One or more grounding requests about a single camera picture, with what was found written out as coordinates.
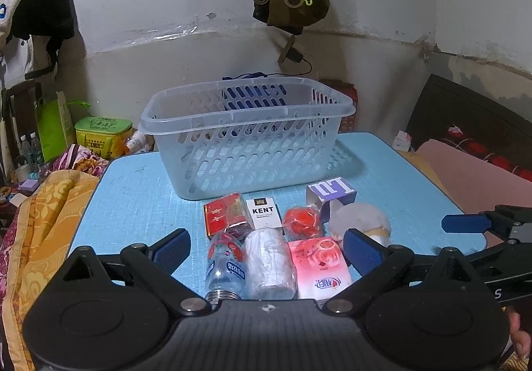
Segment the tabletop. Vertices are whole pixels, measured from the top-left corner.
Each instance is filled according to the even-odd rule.
[[[418,254],[434,254],[435,246],[456,246],[469,254],[483,249],[481,234],[449,234],[441,227],[447,214],[462,213],[435,185],[378,137],[340,134],[328,178],[344,177],[357,190],[356,201],[387,214],[391,242]],[[305,184],[244,194],[274,198],[282,217],[292,206],[305,205]],[[125,246],[148,245],[177,228],[191,235],[188,259],[174,272],[184,285],[204,296],[208,239],[203,204],[177,196],[157,152],[118,158],[107,168],[75,234],[71,250],[90,245],[98,254],[118,253]],[[353,281],[360,275],[351,267]]]

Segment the dark brown headboard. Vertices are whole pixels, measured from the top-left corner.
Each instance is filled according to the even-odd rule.
[[[416,150],[430,138],[440,140],[451,125],[514,164],[532,169],[529,121],[471,89],[432,74],[406,128],[412,147]]]

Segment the plastic basket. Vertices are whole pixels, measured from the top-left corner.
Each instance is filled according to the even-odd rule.
[[[198,200],[320,180],[354,111],[308,78],[225,80],[156,93],[139,129],[155,136],[177,195]]]

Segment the tissue roll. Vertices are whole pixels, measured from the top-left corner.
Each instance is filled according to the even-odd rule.
[[[247,256],[246,292],[252,300],[289,300],[296,280],[290,249],[283,235],[266,227],[249,233],[244,242]]]

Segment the water bottle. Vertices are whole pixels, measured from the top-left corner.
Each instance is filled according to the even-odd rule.
[[[34,171],[33,155],[31,154],[31,146],[26,140],[25,135],[20,136],[20,154],[26,159],[31,171]]]
[[[216,306],[224,299],[241,299],[246,284],[246,255],[229,233],[214,235],[207,253],[205,298]]]
[[[35,133],[31,133],[31,155],[34,161],[34,172],[38,172],[44,164],[41,142]]]

